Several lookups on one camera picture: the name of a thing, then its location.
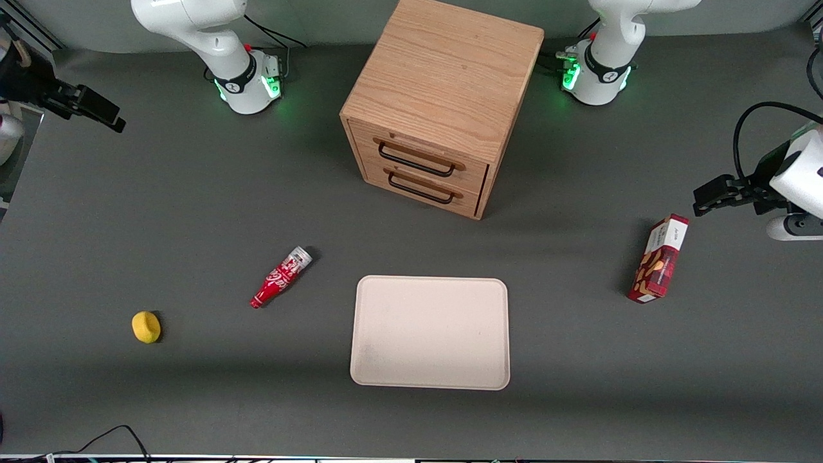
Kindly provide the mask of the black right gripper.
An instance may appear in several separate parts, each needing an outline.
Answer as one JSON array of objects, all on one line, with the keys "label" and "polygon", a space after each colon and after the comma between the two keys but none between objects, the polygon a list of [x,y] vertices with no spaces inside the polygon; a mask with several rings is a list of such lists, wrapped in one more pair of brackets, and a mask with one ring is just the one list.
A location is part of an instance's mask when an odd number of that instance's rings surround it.
[{"label": "black right gripper", "polygon": [[46,109],[65,120],[73,116],[90,118],[121,134],[126,120],[120,117],[120,106],[85,85],[78,85],[75,97],[64,98],[64,83],[54,76],[49,62],[23,68],[14,59],[3,60],[1,66],[1,96],[10,102]]}]

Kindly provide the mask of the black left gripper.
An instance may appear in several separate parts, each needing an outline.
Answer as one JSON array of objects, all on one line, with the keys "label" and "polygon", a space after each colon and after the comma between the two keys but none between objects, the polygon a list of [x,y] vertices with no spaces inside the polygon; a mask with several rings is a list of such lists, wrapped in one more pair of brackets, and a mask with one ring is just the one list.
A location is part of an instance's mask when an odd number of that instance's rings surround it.
[{"label": "black left gripper", "polygon": [[750,175],[743,175],[743,166],[738,160],[738,177],[743,182],[741,193],[738,179],[733,175],[720,175],[696,188],[693,192],[694,216],[703,217],[720,208],[741,207],[750,203],[757,215],[779,209],[793,213],[790,202],[770,186],[771,179],[784,162],[788,147],[790,141],[785,141],[765,154]]}]

